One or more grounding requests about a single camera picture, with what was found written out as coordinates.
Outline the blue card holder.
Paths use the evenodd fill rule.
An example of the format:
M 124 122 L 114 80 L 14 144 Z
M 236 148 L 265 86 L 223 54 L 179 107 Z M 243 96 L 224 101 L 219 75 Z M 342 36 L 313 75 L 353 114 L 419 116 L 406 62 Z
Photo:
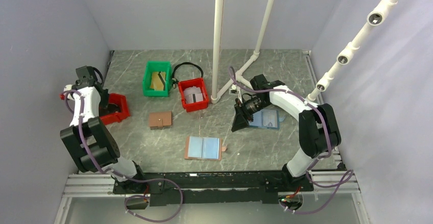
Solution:
M 278 130 L 284 120 L 285 114 L 280 115 L 278 110 L 263 109 L 253 114 L 253 121 L 249 122 L 249 127 Z

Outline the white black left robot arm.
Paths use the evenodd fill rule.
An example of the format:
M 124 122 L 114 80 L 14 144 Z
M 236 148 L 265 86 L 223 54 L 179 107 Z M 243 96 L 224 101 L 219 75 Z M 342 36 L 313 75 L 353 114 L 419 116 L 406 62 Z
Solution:
M 133 193 L 147 186 L 141 168 L 121 156 L 107 125 L 130 117 L 124 95 L 109 93 L 103 86 L 101 72 L 92 66 L 76 69 L 77 80 L 66 85 L 60 97 L 73 114 L 70 125 L 60 131 L 60 138 L 81 172 L 108 173 L 118 183 L 126 183 Z

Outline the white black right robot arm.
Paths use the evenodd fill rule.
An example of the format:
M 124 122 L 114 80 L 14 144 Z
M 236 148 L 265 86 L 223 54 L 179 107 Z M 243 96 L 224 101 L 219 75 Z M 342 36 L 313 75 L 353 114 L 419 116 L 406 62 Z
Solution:
M 268 81 L 262 74 L 252 78 L 250 84 L 250 98 L 235 100 L 231 131 L 248 127 L 254 121 L 253 115 L 270 105 L 281 108 L 295 118 L 298 122 L 300 148 L 283 166 L 285 174 L 281 177 L 284 189 L 293 191 L 300 186 L 301 177 L 319 159 L 328 157 L 341 144 L 342 138 L 333 107 L 330 104 L 308 102 L 282 81 Z

